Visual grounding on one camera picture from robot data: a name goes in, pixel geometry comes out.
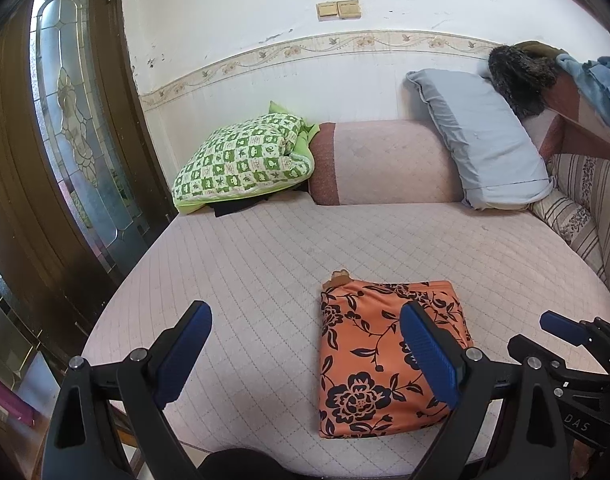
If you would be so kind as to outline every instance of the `pink object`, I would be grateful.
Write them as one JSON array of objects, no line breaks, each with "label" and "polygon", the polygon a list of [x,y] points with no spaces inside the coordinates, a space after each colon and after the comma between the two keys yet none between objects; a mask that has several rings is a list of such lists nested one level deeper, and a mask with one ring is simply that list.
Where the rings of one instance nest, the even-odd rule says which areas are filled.
[{"label": "pink object", "polygon": [[456,164],[431,122],[321,124],[309,145],[319,205],[460,202]]},{"label": "pink object", "polygon": [[32,428],[36,411],[0,381],[0,406],[9,415]]}]

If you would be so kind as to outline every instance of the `metal screw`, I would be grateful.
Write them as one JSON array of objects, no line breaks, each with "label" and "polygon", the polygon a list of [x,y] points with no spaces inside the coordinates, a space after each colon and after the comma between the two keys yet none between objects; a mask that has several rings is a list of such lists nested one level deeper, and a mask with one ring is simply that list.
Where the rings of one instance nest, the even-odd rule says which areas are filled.
[{"label": "metal screw", "polygon": [[542,366],[540,359],[538,359],[537,357],[528,357],[527,364],[530,366],[530,368],[534,368],[534,370],[539,370]]},{"label": "metal screw", "polygon": [[85,358],[80,355],[74,356],[69,360],[69,367],[72,370],[78,370],[85,364]]},{"label": "metal screw", "polygon": [[475,346],[468,348],[465,351],[465,355],[468,359],[471,359],[472,361],[480,361],[480,359],[483,358],[483,353]]},{"label": "metal screw", "polygon": [[146,348],[136,348],[132,350],[130,353],[130,359],[132,361],[142,361],[145,357],[147,357],[147,349]]}]

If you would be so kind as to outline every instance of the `blue gripper pad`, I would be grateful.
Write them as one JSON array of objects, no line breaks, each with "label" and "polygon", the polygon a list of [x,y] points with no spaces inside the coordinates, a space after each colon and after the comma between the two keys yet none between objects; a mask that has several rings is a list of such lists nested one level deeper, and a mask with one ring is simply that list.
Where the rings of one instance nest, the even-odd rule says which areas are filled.
[{"label": "blue gripper pad", "polygon": [[210,332],[211,309],[207,303],[201,303],[158,368],[154,402],[159,409],[180,396]]},{"label": "blue gripper pad", "polygon": [[551,310],[547,310],[540,316],[540,327],[545,332],[555,335],[574,346],[580,346],[589,341],[589,333],[583,325]]},{"label": "blue gripper pad", "polygon": [[400,311],[400,332],[436,399],[453,410],[460,398],[456,370],[418,314],[408,304]]}]

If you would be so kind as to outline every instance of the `pillowcase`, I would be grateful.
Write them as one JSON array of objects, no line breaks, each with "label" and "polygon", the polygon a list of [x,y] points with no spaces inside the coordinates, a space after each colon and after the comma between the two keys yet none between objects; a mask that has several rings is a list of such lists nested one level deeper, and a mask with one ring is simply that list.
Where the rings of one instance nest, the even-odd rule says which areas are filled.
[{"label": "pillowcase", "polygon": [[307,180],[314,171],[309,141],[317,130],[285,112],[216,130],[178,174],[172,189],[176,209],[191,213],[207,203],[272,193]]},{"label": "pillowcase", "polygon": [[552,190],[545,163],[492,84],[476,74],[410,72],[456,162],[466,202],[476,209],[522,209]]},{"label": "pillowcase", "polygon": [[567,242],[603,283],[607,281],[598,229],[587,209],[554,189],[546,198],[531,204],[530,210]]},{"label": "pillowcase", "polygon": [[383,436],[443,420],[448,407],[432,394],[398,319],[403,305],[416,300],[461,347],[472,346],[451,283],[370,283],[352,280],[346,270],[334,275],[321,294],[320,436]]}]

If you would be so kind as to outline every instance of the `light switch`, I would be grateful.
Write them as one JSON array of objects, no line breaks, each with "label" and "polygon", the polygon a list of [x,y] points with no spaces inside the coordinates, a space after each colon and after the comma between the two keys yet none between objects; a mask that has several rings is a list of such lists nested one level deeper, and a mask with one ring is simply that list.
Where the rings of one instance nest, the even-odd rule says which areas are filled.
[{"label": "light switch", "polygon": [[319,18],[338,16],[338,4],[336,4],[336,2],[324,2],[322,4],[316,4],[316,10]]},{"label": "light switch", "polygon": [[345,0],[338,2],[338,16],[340,16],[342,20],[347,18],[360,18],[361,13],[358,0]]}]

